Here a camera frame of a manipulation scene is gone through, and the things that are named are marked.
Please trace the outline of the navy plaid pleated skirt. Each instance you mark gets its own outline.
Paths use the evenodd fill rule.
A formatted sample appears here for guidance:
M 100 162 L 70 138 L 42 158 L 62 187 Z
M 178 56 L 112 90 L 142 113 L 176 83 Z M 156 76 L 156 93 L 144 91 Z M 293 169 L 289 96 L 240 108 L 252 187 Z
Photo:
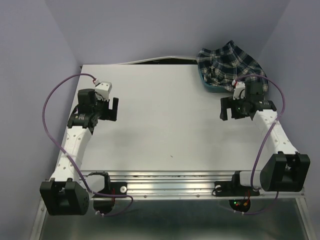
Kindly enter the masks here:
M 205 82 L 231 93 L 234 91 L 233 80 L 246 75 L 267 76 L 259 63 L 233 40 L 216 50 L 203 48 L 197 54 L 196 62 Z

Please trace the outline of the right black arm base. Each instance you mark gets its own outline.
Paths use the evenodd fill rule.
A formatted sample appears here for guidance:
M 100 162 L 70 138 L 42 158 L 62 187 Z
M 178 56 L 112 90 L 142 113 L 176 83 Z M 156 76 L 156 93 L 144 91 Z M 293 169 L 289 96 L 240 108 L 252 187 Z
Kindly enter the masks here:
M 228 181 L 215 181 L 212 195 L 215 197 L 245 197 L 260 196 L 259 191 L 254 191 L 251 186 L 246 186 L 241 183 L 241 171 L 236 171 L 231 180 Z

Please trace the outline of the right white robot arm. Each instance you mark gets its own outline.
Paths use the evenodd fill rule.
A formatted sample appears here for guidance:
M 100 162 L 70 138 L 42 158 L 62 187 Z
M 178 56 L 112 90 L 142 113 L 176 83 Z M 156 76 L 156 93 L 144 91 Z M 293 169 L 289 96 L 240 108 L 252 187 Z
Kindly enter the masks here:
M 263 96 L 259 82 L 233 81 L 231 97 L 220 100 L 220 119 L 228 119 L 227 110 L 235 120 L 249 117 L 263 136 L 261 155 L 267 149 L 270 158 L 262 170 L 237 171 L 230 182 L 231 192 L 242 195 L 252 188 L 266 192 L 300 192 L 310 167 L 310 158 L 292 145 L 281 123 L 280 115 L 271 100 Z

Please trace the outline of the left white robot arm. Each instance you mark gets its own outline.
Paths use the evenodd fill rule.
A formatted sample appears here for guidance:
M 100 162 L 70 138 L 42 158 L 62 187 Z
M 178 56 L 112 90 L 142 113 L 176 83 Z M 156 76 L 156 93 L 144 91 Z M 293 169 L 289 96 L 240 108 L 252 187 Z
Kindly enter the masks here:
M 40 185 L 40 195 L 51 216 L 84 215 L 93 194 L 79 174 L 86 147 L 98 121 L 117 120 L 118 98 L 109 108 L 111 84 L 81 89 L 67 121 L 66 139 L 57 167 Z

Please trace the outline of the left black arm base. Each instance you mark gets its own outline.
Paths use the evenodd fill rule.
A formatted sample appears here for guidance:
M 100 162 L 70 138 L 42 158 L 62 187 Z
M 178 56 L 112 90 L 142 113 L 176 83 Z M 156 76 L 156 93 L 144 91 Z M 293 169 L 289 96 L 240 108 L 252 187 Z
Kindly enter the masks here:
M 91 172 L 84 176 L 87 185 L 94 192 L 87 191 L 90 198 L 104 198 L 104 195 L 117 195 L 123 198 L 127 195 L 127 182 L 111 181 L 105 171 Z

